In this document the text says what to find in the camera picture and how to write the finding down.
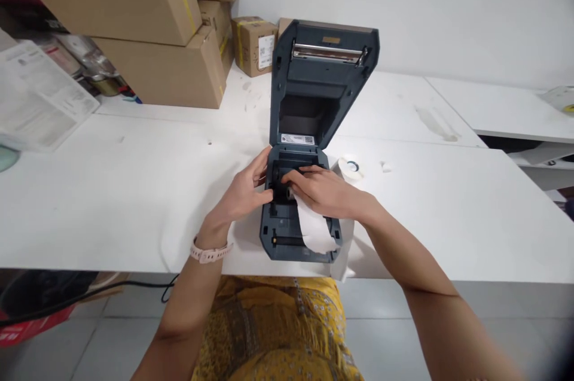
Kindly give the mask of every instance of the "barcode sticker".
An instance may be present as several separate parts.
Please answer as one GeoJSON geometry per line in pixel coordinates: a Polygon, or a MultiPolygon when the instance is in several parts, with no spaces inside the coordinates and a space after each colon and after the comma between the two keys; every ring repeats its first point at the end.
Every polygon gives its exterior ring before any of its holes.
{"type": "Polygon", "coordinates": [[[314,145],[315,138],[313,136],[282,134],[281,143],[290,143],[295,145],[314,145]]]}
{"type": "Polygon", "coordinates": [[[275,36],[259,37],[259,70],[263,70],[273,64],[273,47],[275,36]]]}

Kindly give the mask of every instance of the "floor tile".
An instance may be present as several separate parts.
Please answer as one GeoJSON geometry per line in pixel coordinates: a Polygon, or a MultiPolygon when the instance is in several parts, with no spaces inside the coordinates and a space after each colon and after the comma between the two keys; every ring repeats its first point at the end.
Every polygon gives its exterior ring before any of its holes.
{"type": "Polygon", "coordinates": [[[528,319],[483,319],[490,337],[529,380],[546,379],[552,353],[528,319]]]}
{"type": "Polygon", "coordinates": [[[574,319],[536,318],[531,322],[556,357],[574,345],[574,319]]]}
{"type": "Polygon", "coordinates": [[[106,306],[108,298],[101,298],[98,300],[80,303],[77,305],[70,318],[98,318],[103,313],[103,308],[106,306]]]}
{"type": "Polygon", "coordinates": [[[153,318],[100,319],[72,381],[129,380],[159,322],[153,318]]]}
{"type": "MultiPolygon", "coordinates": [[[[173,274],[135,273],[133,281],[168,284],[173,274]]],[[[123,293],[109,298],[103,311],[104,317],[161,317],[165,304],[161,302],[163,288],[143,288],[127,286],[123,293]]]]}
{"type": "Polygon", "coordinates": [[[22,344],[0,348],[1,381],[68,381],[96,319],[70,319],[22,344]]]}
{"type": "Polygon", "coordinates": [[[530,318],[574,318],[574,285],[517,282],[511,289],[530,318]]]}
{"type": "Polygon", "coordinates": [[[410,319],[350,319],[346,343],[365,380],[430,380],[410,319]]]}
{"type": "Polygon", "coordinates": [[[337,286],[347,319],[411,318],[402,288],[394,279],[351,278],[337,286]]]}
{"type": "Polygon", "coordinates": [[[524,317],[508,283],[455,281],[454,286],[479,318],[524,317]]]}

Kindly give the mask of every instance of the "pink watch strap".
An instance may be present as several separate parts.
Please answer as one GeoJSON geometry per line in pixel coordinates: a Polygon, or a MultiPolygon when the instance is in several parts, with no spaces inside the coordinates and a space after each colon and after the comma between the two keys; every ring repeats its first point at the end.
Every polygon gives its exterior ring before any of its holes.
{"type": "Polygon", "coordinates": [[[197,236],[194,237],[193,242],[191,242],[190,255],[199,261],[200,264],[217,261],[229,254],[233,248],[233,243],[228,243],[223,248],[199,249],[196,247],[196,239],[197,236]]]}

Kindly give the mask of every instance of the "yellow patterned skirt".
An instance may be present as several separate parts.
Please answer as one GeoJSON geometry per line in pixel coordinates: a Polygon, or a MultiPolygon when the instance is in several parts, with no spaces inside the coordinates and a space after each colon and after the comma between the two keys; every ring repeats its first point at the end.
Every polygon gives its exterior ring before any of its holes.
{"type": "Polygon", "coordinates": [[[222,276],[196,380],[362,380],[331,278],[222,276]]]}

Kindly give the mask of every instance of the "white table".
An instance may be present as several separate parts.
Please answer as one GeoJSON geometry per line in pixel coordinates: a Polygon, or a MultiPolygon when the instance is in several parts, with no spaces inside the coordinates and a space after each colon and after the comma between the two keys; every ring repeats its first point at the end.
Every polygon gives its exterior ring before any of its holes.
{"type": "MultiPolygon", "coordinates": [[[[235,64],[219,110],[134,105],[102,98],[97,114],[234,128],[269,139],[271,74],[250,78],[235,64]]],[[[337,135],[483,147],[480,138],[422,77],[373,72],[337,135]]]]}
{"type": "MultiPolygon", "coordinates": [[[[177,272],[204,213],[266,143],[239,127],[94,115],[55,153],[0,174],[0,266],[177,272]]],[[[326,153],[362,158],[361,186],[453,280],[574,283],[574,224],[502,152],[336,136],[326,153]]],[[[259,215],[233,226],[224,273],[327,273],[269,260],[259,215]]],[[[355,237],[354,275],[387,277],[359,225],[355,237]]]]}
{"type": "Polygon", "coordinates": [[[542,141],[510,156],[543,190],[574,185],[574,163],[560,160],[574,154],[574,117],[539,98],[544,91],[427,80],[477,134],[542,141]]]}

